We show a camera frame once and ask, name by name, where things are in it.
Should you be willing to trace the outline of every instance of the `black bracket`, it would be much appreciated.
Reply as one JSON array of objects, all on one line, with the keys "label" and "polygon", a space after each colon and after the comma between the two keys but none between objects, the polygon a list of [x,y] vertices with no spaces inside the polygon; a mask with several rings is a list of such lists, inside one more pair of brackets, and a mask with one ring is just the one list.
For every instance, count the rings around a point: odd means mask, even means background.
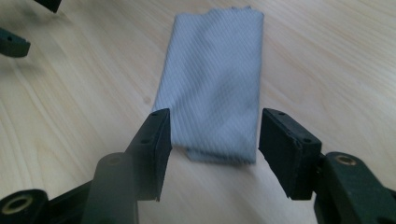
[{"label": "black bracket", "polygon": [[35,0],[35,2],[43,7],[46,7],[51,12],[56,13],[62,0]]},{"label": "black bracket", "polygon": [[317,194],[319,224],[396,224],[396,197],[358,158],[320,153],[321,142],[287,114],[262,111],[259,150],[293,200]]},{"label": "black bracket", "polygon": [[160,200],[170,134],[169,109],[151,113],[124,153],[98,162],[92,181],[50,201],[40,189],[11,194],[0,201],[0,223],[138,223],[137,201]]},{"label": "black bracket", "polygon": [[25,39],[0,28],[0,53],[8,57],[20,58],[29,52],[30,43]]}]

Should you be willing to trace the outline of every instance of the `wood grain surface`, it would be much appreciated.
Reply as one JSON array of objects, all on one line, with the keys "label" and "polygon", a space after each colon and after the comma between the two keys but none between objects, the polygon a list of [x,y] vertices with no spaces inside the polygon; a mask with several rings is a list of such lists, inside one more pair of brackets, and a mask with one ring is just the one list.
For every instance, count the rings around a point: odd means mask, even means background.
[{"label": "wood grain surface", "polygon": [[[30,0],[0,2],[0,27],[29,55],[0,55],[0,198],[45,189],[54,198],[123,151],[148,115],[177,13],[250,5],[265,14],[261,108],[282,110],[323,142],[366,162],[396,189],[396,2],[392,0]],[[316,223],[313,201],[286,198],[257,164],[169,159],[159,203],[141,223]]]}]

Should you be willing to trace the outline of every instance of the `light blue fabric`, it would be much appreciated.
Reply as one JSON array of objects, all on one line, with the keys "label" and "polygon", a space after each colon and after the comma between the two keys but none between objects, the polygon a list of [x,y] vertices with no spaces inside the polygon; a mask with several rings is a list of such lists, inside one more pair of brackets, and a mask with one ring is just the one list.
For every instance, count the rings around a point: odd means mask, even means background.
[{"label": "light blue fabric", "polygon": [[193,161],[254,163],[263,14],[250,7],[175,18],[154,110]]}]

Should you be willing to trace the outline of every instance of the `black plastic part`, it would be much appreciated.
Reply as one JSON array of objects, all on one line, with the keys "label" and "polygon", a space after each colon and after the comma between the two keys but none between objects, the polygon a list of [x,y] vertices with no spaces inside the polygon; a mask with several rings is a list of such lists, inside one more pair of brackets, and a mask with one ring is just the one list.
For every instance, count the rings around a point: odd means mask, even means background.
[{"label": "black plastic part", "polygon": [[396,191],[393,189],[388,189],[388,190],[389,190],[389,193],[392,195],[393,200],[396,202]]},{"label": "black plastic part", "polygon": [[91,181],[49,201],[50,224],[80,223]]},{"label": "black plastic part", "polygon": [[59,5],[61,4],[62,0],[35,0],[38,4],[43,7],[46,7],[53,13],[58,11]]},{"label": "black plastic part", "polygon": [[25,39],[0,28],[0,53],[12,58],[25,57],[30,43]]},{"label": "black plastic part", "polygon": [[13,193],[0,201],[1,224],[48,224],[49,200],[40,189]]},{"label": "black plastic part", "polygon": [[[322,167],[323,187],[330,195],[317,193],[315,211],[319,224],[329,223],[396,223],[396,202],[360,159],[341,152],[326,155]],[[338,213],[340,222],[331,222],[329,214]]]},{"label": "black plastic part", "polygon": [[151,113],[125,151],[134,159],[137,200],[160,200],[171,149],[169,109]]},{"label": "black plastic part", "polygon": [[125,153],[98,162],[81,223],[138,223],[137,201],[161,196],[171,149],[169,109],[151,113]]},{"label": "black plastic part", "polygon": [[81,223],[138,223],[132,173],[131,155],[103,157],[96,167]]},{"label": "black plastic part", "polygon": [[51,201],[38,189],[11,194],[0,201],[0,223],[138,223],[137,200],[161,196],[170,134],[169,109],[151,113],[125,153],[98,162],[93,181]]},{"label": "black plastic part", "polygon": [[259,150],[288,197],[310,200],[321,142],[287,114],[262,111]]}]

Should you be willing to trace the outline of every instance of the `folded towel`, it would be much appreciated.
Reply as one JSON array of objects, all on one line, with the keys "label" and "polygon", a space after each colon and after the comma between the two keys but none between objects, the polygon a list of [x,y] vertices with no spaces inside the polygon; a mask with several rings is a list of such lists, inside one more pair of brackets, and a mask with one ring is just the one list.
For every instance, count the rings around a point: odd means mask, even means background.
[{"label": "folded towel", "polygon": [[254,163],[263,14],[250,7],[175,18],[153,111],[193,161]]}]

